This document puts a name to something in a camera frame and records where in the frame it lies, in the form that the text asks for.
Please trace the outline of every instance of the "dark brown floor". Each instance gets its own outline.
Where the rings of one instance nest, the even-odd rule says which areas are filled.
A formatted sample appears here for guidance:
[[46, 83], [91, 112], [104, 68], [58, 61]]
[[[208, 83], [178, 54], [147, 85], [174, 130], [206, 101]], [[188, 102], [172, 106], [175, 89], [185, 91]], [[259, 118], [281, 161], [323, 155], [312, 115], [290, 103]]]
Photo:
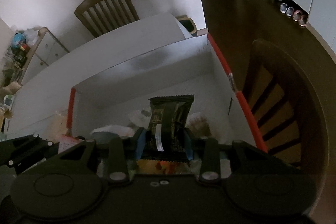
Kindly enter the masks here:
[[325, 115], [330, 148], [328, 172], [336, 174], [336, 64], [322, 45], [306, 28], [280, 13], [280, 2], [276, 0], [202, 0], [202, 3], [209, 32], [240, 90], [252, 42], [257, 38], [282, 48], [306, 72]]

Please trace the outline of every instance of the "chair backrest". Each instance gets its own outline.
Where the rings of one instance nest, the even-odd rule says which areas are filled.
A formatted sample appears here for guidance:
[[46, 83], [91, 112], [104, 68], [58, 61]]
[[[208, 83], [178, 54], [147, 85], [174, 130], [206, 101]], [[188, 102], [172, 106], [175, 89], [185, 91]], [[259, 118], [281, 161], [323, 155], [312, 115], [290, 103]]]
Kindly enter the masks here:
[[75, 15], [94, 37], [139, 20], [131, 0], [84, 0]]
[[268, 153], [300, 168], [321, 188], [328, 134], [320, 101], [301, 67], [274, 44], [253, 42], [243, 94]]

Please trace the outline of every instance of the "white drawer unit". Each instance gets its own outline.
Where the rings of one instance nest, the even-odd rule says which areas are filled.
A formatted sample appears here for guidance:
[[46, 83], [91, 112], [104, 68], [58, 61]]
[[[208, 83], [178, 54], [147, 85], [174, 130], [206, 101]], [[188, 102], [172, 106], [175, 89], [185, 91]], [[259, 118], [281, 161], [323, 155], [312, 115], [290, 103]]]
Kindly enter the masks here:
[[33, 55], [29, 62], [29, 66], [27, 67], [23, 78], [21, 80], [21, 84], [25, 85], [31, 79], [33, 79], [36, 75], [38, 75], [41, 71], [43, 71], [48, 65], [44, 63], [41, 59], [37, 57], [37, 55]]
[[41, 28], [38, 41], [27, 54], [27, 62], [22, 68], [21, 84], [26, 84], [47, 66], [65, 56], [68, 52], [48, 28]]

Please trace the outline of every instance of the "screw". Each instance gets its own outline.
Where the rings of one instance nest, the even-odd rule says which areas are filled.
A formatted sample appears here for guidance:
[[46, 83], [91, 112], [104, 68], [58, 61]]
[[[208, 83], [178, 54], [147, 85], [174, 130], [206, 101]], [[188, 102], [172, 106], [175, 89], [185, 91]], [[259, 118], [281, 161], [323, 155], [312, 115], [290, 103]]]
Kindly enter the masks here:
[[160, 186], [160, 183], [158, 183], [157, 181], [152, 181], [150, 185], [153, 187], [158, 187]]
[[160, 181], [160, 184], [161, 184], [161, 185], [168, 185], [168, 184], [169, 184], [169, 181], [168, 181], [168, 180], [161, 180], [161, 181]]
[[110, 174], [110, 179], [115, 181], [120, 181], [126, 179], [126, 174], [124, 172], [113, 172]]
[[205, 180], [215, 180], [219, 178], [219, 175], [216, 172], [208, 171], [202, 174], [202, 178]]

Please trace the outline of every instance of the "plastic bag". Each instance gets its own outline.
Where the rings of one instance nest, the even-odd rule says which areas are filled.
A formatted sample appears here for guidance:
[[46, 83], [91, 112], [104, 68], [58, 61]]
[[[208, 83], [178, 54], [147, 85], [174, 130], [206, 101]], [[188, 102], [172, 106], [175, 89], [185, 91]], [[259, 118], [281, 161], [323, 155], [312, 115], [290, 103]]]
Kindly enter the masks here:
[[37, 42], [37, 39], [39, 38], [39, 30], [28, 29], [28, 30], [25, 30], [23, 35], [26, 37], [26, 44], [29, 47], [32, 47]]

